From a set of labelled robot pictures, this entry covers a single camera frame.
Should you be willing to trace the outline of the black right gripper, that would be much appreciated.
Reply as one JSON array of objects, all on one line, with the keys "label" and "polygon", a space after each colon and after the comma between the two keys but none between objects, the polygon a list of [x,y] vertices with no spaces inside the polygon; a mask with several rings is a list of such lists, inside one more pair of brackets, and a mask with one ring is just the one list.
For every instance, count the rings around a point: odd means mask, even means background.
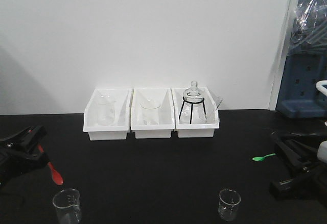
[{"label": "black right gripper", "polygon": [[269,192],[276,200],[318,200],[326,204],[326,164],[317,159],[318,143],[301,138],[274,138],[274,152],[295,177],[273,181]]}]

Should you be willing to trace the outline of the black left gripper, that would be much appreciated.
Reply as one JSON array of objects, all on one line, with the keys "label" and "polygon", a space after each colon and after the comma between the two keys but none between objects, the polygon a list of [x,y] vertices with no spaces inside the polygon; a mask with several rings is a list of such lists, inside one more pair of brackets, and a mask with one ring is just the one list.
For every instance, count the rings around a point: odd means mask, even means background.
[{"label": "black left gripper", "polygon": [[1,139],[1,187],[13,178],[44,168],[49,163],[47,153],[31,154],[45,135],[44,126],[30,126]]}]

